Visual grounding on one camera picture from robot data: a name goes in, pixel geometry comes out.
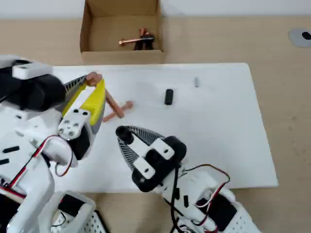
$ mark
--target wooden table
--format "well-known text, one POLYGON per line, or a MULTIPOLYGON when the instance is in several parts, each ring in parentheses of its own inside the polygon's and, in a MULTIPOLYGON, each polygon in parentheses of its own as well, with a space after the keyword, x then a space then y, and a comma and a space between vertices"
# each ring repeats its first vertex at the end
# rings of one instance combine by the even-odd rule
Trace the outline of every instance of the wooden table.
MULTIPOLYGON (((311 49, 291 28, 311 17, 187 17, 164 20, 166 63, 250 65, 279 180, 278 188, 234 190, 258 227, 309 232, 311 219, 311 49)), ((0 21, 0 53, 81 65, 80 20, 0 21)), ((167 233, 169 208, 156 194, 90 194, 114 233, 167 233)))

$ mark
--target perforated white plate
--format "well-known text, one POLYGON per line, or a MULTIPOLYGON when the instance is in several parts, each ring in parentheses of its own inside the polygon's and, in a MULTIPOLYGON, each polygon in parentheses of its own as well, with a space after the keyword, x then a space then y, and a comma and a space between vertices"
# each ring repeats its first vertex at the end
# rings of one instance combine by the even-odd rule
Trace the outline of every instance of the perforated white plate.
MULTIPOLYGON (((68 224, 74 219, 74 217, 65 214, 66 222, 58 227, 51 227, 51 233, 61 233, 63 229, 66 228, 68 224)), ((64 221, 64 217, 60 214, 57 220, 54 222, 54 225, 59 225, 64 221)), ((99 216, 96 212, 93 212, 92 216, 84 225, 84 233, 109 233, 106 231, 104 225, 102 224, 99 216)))

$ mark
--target hole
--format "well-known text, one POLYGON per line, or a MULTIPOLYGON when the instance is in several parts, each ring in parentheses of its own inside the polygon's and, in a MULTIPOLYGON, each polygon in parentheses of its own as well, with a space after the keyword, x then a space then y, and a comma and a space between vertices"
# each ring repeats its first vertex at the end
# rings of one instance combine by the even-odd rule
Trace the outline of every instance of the hole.
POLYGON ((309 32, 302 33, 302 37, 306 40, 311 40, 311 34, 309 32))
POLYGON ((184 195, 184 206, 185 206, 186 208, 189 207, 188 195, 184 195))

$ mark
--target cardboard flap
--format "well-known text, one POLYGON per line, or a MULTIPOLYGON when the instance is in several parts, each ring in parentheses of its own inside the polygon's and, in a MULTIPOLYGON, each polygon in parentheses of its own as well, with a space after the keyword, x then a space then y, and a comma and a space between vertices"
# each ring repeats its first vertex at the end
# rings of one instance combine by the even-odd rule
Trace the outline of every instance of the cardboard flap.
POLYGON ((156 15, 157 0, 86 0, 94 17, 156 15))
POLYGON ((82 53, 85 65, 161 64, 163 58, 159 50, 82 53))

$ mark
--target white wall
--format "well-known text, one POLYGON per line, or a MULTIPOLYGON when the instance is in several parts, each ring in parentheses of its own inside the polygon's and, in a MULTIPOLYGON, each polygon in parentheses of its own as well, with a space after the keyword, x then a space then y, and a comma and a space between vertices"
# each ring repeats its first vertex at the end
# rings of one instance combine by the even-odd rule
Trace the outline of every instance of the white wall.
MULTIPOLYGON (((182 15, 308 15, 311 0, 161 0, 163 13, 182 15)), ((84 0, 0 0, 0 18, 81 17, 84 0)))
POLYGON ((161 0, 167 15, 309 15, 311 0, 161 0))
POLYGON ((84 0, 0 0, 0 18, 82 17, 84 0))

